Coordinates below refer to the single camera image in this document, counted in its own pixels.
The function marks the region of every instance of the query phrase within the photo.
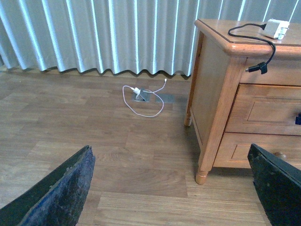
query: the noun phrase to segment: drawer handle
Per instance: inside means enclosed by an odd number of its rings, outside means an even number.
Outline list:
[[[274,155],[282,160],[286,159],[286,155],[283,154],[282,152],[275,152]]]
[[[299,115],[296,117],[295,124],[296,125],[301,125],[301,113],[299,113]]]

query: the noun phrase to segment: floor outlet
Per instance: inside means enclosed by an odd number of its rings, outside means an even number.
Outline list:
[[[166,104],[173,104],[174,103],[174,95],[172,94],[158,94],[159,97],[162,98],[162,100],[164,101],[164,103]],[[162,101],[156,97],[155,100],[157,103],[161,103]]]
[[[145,93],[143,92],[143,90],[145,90],[144,88],[141,88],[140,94],[136,95],[135,93],[133,93],[132,95],[132,101],[136,101],[136,102],[149,102],[150,98],[151,98],[151,93]]]

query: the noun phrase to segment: white charging cable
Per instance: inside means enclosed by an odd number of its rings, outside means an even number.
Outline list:
[[[164,108],[164,101],[162,100],[162,98],[159,95],[156,94],[156,92],[162,90],[165,87],[166,81],[167,81],[167,79],[164,79],[164,85],[163,85],[163,87],[160,88],[160,89],[158,89],[158,90],[156,90],[156,91],[150,91],[149,89],[143,90],[143,92],[145,92],[145,93],[152,93],[152,94],[156,95],[162,101],[162,108],[161,108],[161,110],[157,114],[151,115],[151,116],[139,114],[139,113],[135,112],[134,109],[130,107],[130,105],[128,105],[128,103],[126,102],[126,98],[124,96],[124,88],[125,87],[129,87],[135,94],[139,95],[140,94],[140,89],[138,89],[138,88],[133,88],[133,87],[130,87],[130,86],[123,86],[122,87],[122,94],[123,94],[124,103],[129,107],[129,109],[132,110],[132,112],[134,112],[135,114],[137,114],[139,116],[143,116],[143,117],[147,117],[147,118],[154,118],[154,117],[156,117],[157,115],[159,115],[161,113],[161,111]]]

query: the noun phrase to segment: curtain fold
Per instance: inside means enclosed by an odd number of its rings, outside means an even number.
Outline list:
[[[300,22],[282,0],[0,0],[0,65],[189,76],[197,18]],[[279,11],[275,3],[287,10]]]

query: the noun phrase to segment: nightstand top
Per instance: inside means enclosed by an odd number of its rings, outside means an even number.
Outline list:
[[[262,55],[271,54],[271,47],[261,41],[232,37],[228,35],[230,28],[240,26],[246,21],[230,21],[216,19],[198,19],[195,25],[208,38],[217,42],[217,44],[228,55],[262,57]],[[275,40],[262,34],[262,29],[255,26],[246,26],[232,31],[239,35],[255,36],[268,39],[275,43],[277,50],[275,57],[300,58],[301,57],[301,24],[290,24],[286,36],[282,40]]]

